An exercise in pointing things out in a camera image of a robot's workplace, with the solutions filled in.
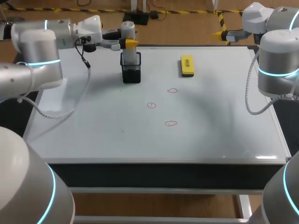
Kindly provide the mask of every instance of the black cable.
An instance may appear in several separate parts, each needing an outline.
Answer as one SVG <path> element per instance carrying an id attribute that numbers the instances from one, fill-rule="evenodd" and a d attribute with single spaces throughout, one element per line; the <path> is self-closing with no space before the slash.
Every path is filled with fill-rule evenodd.
<path id="1" fill-rule="evenodd" d="M 163 20 L 165 20 L 165 18 L 166 18 L 166 16 L 167 16 L 167 10 L 166 10 L 166 8 L 164 8 L 163 6 L 156 6 L 155 3 L 153 2 L 153 0 L 151 0 L 151 3 L 152 3 L 153 6 L 156 7 L 156 8 L 162 8 L 162 9 L 164 9 L 164 11 L 165 11 L 165 17 L 164 17 L 163 19 L 161 19 L 161 20 L 159 20 L 159 19 L 157 19 L 157 20 L 158 20 L 158 21 L 163 21 Z"/>
<path id="2" fill-rule="evenodd" d="M 10 3 L 8 3 L 7 1 L 5 2 L 5 4 L 7 5 L 7 7 L 10 9 L 10 10 L 15 10 L 15 7 L 13 7 Z"/>
<path id="3" fill-rule="evenodd" d="M 79 4 L 79 0 L 77 0 L 77 6 L 80 6 L 80 7 L 83 7 L 83 6 L 88 6 L 88 5 L 90 5 L 90 4 L 91 4 L 91 2 L 92 2 L 92 0 L 89 0 L 89 2 L 88 2 L 88 3 L 81 5 L 81 4 Z"/>
<path id="4" fill-rule="evenodd" d="M 86 67 L 90 68 L 91 67 L 90 63 L 83 56 L 83 54 L 84 54 L 84 45 L 86 44 L 86 40 L 88 38 L 90 38 L 90 37 L 82 36 L 82 37 L 77 38 L 76 41 L 75 41 L 75 48 L 76 48 L 78 54 L 81 56 L 81 59 L 84 62 L 84 64 L 86 65 Z M 81 40 L 81 43 L 82 43 L 82 53 L 79 51 L 78 45 L 77 45 L 79 40 Z"/>

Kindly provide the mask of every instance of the cable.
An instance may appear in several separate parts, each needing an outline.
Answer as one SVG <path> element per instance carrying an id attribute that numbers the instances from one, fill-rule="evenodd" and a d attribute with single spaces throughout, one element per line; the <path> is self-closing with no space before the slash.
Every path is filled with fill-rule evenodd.
<path id="1" fill-rule="evenodd" d="M 27 92 L 25 95 L 21 95 L 21 96 L 19 96 L 19 97 L 16 97 L 16 98 L 17 98 L 17 101 L 18 101 L 19 103 L 21 103 L 23 100 L 27 101 L 27 102 L 30 103 L 30 104 L 31 104 L 31 105 L 32 105 L 32 106 L 33 106 L 33 107 L 34 107 L 34 108 L 35 108 L 35 109 L 36 109 L 42 116 L 44 116 L 44 117 L 46 117 L 46 118 L 50 118 L 50 119 L 66 118 L 66 117 L 70 116 L 71 114 L 73 114 L 73 113 L 75 112 L 75 109 L 76 109 L 77 106 L 79 105 L 81 99 L 82 99 L 83 96 L 85 95 L 86 89 L 87 89 L 88 84 L 89 84 L 90 76 L 91 76 L 91 66 L 90 66 L 89 62 L 84 58 L 84 56 L 83 56 L 83 53 L 84 53 L 84 52 L 82 51 L 82 53 L 80 53 L 80 51 L 78 50 L 78 47 L 77 47 L 77 41 L 81 39 L 82 44 L 83 44 L 82 48 L 83 48 L 84 45 L 85 45 L 85 43 L 86 43 L 86 40 L 88 40 L 89 38 L 90 38 L 89 36 L 88 36 L 88 37 L 83 36 L 83 37 L 78 38 L 78 39 L 76 40 L 76 42 L 75 42 L 75 48 L 76 48 L 77 52 L 80 54 L 82 61 L 84 62 L 84 64 L 86 65 L 86 67 L 87 67 L 87 69 L 88 69 L 88 76 L 87 76 L 87 81 L 86 81 L 86 84 L 85 84 L 85 86 L 84 86 L 84 89 L 83 89 L 83 91 L 82 91 L 82 93 L 81 93 L 80 98 L 76 101 L 75 105 L 74 105 L 68 112 L 63 113 L 63 114 L 60 114 L 60 115 L 49 115 L 49 114 L 46 114 L 45 112 L 43 112 L 43 111 L 38 107 L 38 105 L 37 105 L 34 101 L 32 101 L 31 99 L 29 99 L 28 97 L 26 97 L 26 96 L 32 91 L 32 88 L 33 88 L 33 86 L 34 86 L 34 82 L 35 82 L 35 80 L 34 80 L 34 73 L 33 73 L 34 71 L 33 71 L 32 67 L 31 67 L 29 64 L 27 64 L 26 62 L 18 62 L 17 64 L 24 63 L 25 65 L 29 66 L 29 68 L 30 68 L 30 73 L 31 73 L 31 83 L 30 83 L 30 88 L 29 88 L 28 92 Z"/>
<path id="2" fill-rule="evenodd" d="M 70 116 L 71 114 L 73 114 L 75 112 L 75 109 L 77 108 L 77 106 L 79 105 L 81 99 L 85 95 L 85 92 L 86 92 L 86 89 L 87 89 L 87 86 L 88 86 L 88 83 L 89 83 L 89 80 L 90 80 L 90 76 L 91 76 L 91 69 L 88 68 L 88 77 L 87 77 L 87 81 L 86 81 L 86 84 L 84 86 L 84 89 L 82 91 L 82 94 L 81 94 L 80 98 L 77 100 L 77 102 L 75 103 L 75 105 L 71 108 L 71 110 L 66 112 L 66 113 L 56 115 L 56 116 L 55 115 L 49 115 L 49 114 L 46 114 L 45 112 L 41 111 L 41 109 L 38 107 L 38 105 L 34 101 L 32 101 L 31 99 L 25 97 L 24 100 L 27 101 L 28 103 L 30 103 L 42 116 L 44 116 L 46 118 L 60 119 L 60 118 L 68 117 L 68 116 Z"/>
<path id="3" fill-rule="evenodd" d="M 165 16 L 164 16 L 164 18 L 161 19 L 161 20 L 159 20 L 159 19 L 157 19 L 157 20 L 158 20 L 158 21 L 163 21 L 163 20 L 165 20 L 165 18 L 166 18 L 166 16 L 167 16 L 167 10 L 166 10 L 166 8 L 164 8 L 163 6 L 156 6 L 155 3 L 153 2 L 153 0 L 151 0 L 151 4 L 152 4 L 154 7 L 156 7 L 156 8 L 162 8 L 162 9 L 164 9 L 164 11 L 165 11 Z"/>
<path id="4" fill-rule="evenodd" d="M 80 7 L 88 6 L 88 5 L 91 4 L 91 2 L 92 2 L 92 0 L 89 0 L 88 3 L 81 5 L 81 4 L 79 3 L 79 0 L 77 0 L 77 6 L 80 6 Z"/>
<path id="5" fill-rule="evenodd" d="M 299 96 L 295 96 L 292 93 L 289 94 L 283 94 L 280 96 L 277 96 L 275 98 L 273 98 L 263 109 L 261 109 L 260 111 L 257 112 L 253 112 L 251 111 L 251 109 L 249 108 L 249 103 L 248 103 L 248 91 L 249 91 L 249 82 L 250 82 L 250 78 L 251 78 L 251 72 L 252 72 L 252 68 L 253 65 L 257 59 L 257 57 L 260 54 L 260 50 L 257 51 L 256 55 L 254 56 L 254 58 L 252 59 L 249 71 L 248 71 L 248 75 L 247 75 L 247 81 L 246 81 L 246 91 L 245 91 L 245 105 L 246 105 L 246 109 L 247 111 L 251 114 L 251 115 L 258 115 L 261 114 L 263 112 L 265 112 L 272 104 L 274 104 L 276 101 L 280 100 L 280 99 L 294 99 L 299 101 Z"/>

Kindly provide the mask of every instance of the white cable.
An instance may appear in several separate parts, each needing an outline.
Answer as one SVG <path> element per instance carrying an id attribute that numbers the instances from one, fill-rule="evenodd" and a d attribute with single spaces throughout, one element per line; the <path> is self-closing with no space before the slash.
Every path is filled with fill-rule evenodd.
<path id="1" fill-rule="evenodd" d="M 31 71 L 31 87 L 30 89 L 32 89 L 32 86 L 34 84 L 34 76 L 33 76 L 33 70 L 32 68 L 30 69 Z M 19 96 L 17 97 L 17 100 L 19 103 L 21 103 L 23 100 L 27 101 L 28 103 L 30 103 L 42 116 L 46 117 L 46 118 L 50 118 L 50 119 L 60 119 L 60 118 L 66 118 L 68 116 L 70 116 L 72 113 L 74 113 L 75 109 L 77 108 L 77 106 L 79 105 L 81 99 L 83 98 L 83 96 L 85 95 L 85 92 L 86 92 L 86 89 L 87 89 L 87 86 L 88 86 L 88 83 L 89 83 L 89 80 L 90 80 L 90 76 L 91 76 L 91 68 L 88 68 L 88 77 L 87 77 L 87 81 L 86 81 L 86 84 L 84 86 L 84 89 L 81 93 L 81 96 L 80 98 L 76 101 L 75 105 L 71 108 L 71 110 L 69 110 L 67 113 L 63 113 L 63 114 L 60 114 L 60 115 L 49 115 L 49 114 L 46 114 L 45 112 L 43 112 L 39 107 L 38 105 L 31 99 L 29 99 L 26 95 L 24 96 Z"/>
<path id="2" fill-rule="evenodd" d="M 66 117 L 70 116 L 72 113 L 75 112 L 75 109 L 77 108 L 77 106 L 79 105 L 81 99 L 85 95 L 85 92 L 86 92 L 86 89 L 87 89 L 87 86 L 88 86 L 88 83 L 89 83 L 89 80 L 90 80 L 90 75 L 91 75 L 91 69 L 88 68 L 88 77 L 87 77 L 87 81 L 86 81 L 86 84 L 84 86 L 84 89 L 82 91 L 82 94 L 81 94 L 80 98 L 77 100 L 77 102 L 75 103 L 75 105 L 67 113 L 63 113 L 63 114 L 60 114 L 60 115 L 49 115 L 49 114 L 46 114 L 45 112 L 43 112 L 38 107 L 38 105 L 34 101 L 32 101 L 31 99 L 25 97 L 24 100 L 27 101 L 28 103 L 30 103 L 42 116 L 44 116 L 46 118 L 50 118 L 50 119 L 66 118 Z"/>
<path id="3" fill-rule="evenodd" d="M 280 100 L 280 99 L 294 99 L 299 101 L 299 96 L 294 96 L 291 93 L 289 94 L 283 94 L 280 96 L 277 96 L 275 98 L 273 98 L 263 109 L 261 109 L 260 111 L 257 112 L 253 112 L 251 111 L 251 109 L 249 108 L 249 104 L 248 104 L 248 91 L 249 91 L 249 82 L 250 82 L 250 78 L 251 78 L 251 72 L 252 72 L 252 68 L 254 66 L 254 63 L 256 62 L 257 57 L 260 54 L 260 50 L 257 51 L 256 55 L 254 56 L 254 58 L 252 59 L 252 63 L 250 65 L 249 71 L 248 71 L 248 75 L 247 75 L 247 81 L 246 81 L 246 91 L 245 91 L 245 105 L 247 108 L 247 111 L 252 114 L 252 115 L 258 115 L 263 113 L 264 111 L 266 111 L 273 103 L 275 103 L 276 101 Z"/>

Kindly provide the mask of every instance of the table leg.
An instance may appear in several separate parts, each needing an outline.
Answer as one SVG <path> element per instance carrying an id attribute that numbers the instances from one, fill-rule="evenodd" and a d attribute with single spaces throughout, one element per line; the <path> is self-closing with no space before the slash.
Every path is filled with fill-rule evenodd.
<path id="1" fill-rule="evenodd" d="M 131 11 L 136 11 L 137 9 L 137 0 L 131 0 Z"/>
<path id="2" fill-rule="evenodd" d="M 250 218 L 252 215 L 249 196 L 237 195 L 237 201 L 239 206 L 240 218 Z"/>

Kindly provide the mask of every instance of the metal table frame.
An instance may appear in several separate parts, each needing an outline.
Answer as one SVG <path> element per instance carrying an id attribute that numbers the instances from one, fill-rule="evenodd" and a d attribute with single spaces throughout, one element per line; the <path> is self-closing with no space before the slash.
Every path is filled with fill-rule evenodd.
<path id="1" fill-rule="evenodd" d="M 146 188 L 70 188 L 72 193 L 130 193 L 130 194 L 209 194 L 237 195 L 240 218 L 181 218 L 181 217 L 111 217 L 75 216 L 74 223 L 130 223 L 130 224 L 237 224 L 247 223 L 252 215 L 249 196 L 262 194 L 260 190 L 207 189 L 146 189 Z"/>

